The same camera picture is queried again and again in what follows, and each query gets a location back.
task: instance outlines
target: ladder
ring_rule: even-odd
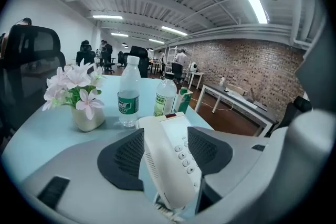
[[[167,55],[167,64],[165,68],[166,72],[172,71],[172,62],[175,60],[176,54],[177,54],[177,46],[169,47],[168,55]]]

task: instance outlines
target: light blue table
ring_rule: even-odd
[[[72,121],[70,107],[42,111],[37,110],[16,132],[2,154],[2,161],[14,184],[20,184],[28,175],[40,168],[64,149],[86,141],[107,138],[129,130],[119,123],[117,92],[120,77],[106,76],[100,96],[105,104],[106,121],[97,129],[83,133]],[[156,87],[159,79],[140,80],[140,105],[138,116],[153,115]],[[192,126],[212,129],[190,106],[186,117]],[[150,179],[145,163],[140,166],[140,178],[145,194],[153,199],[156,189]]]

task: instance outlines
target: white wall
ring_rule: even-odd
[[[76,58],[83,40],[97,40],[96,26],[58,0],[9,0],[0,15],[0,34],[25,17],[31,18],[33,25],[51,28],[58,34],[66,63]]]

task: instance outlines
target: bottle cap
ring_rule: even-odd
[[[182,87],[180,89],[180,94],[185,94],[188,91],[188,89],[186,87]]]
[[[166,79],[174,79],[174,73],[166,72],[164,77]]]
[[[127,63],[129,63],[130,65],[138,65],[139,60],[140,58],[137,56],[131,56],[131,55],[127,56]]]

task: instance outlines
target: telephone handset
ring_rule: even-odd
[[[189,121],[178,112],[141,118],[137,126],[144,128],[144,158],[161,199],[168,209],[184,207],[196,197],[201,181],[201,170],[188,150]]]

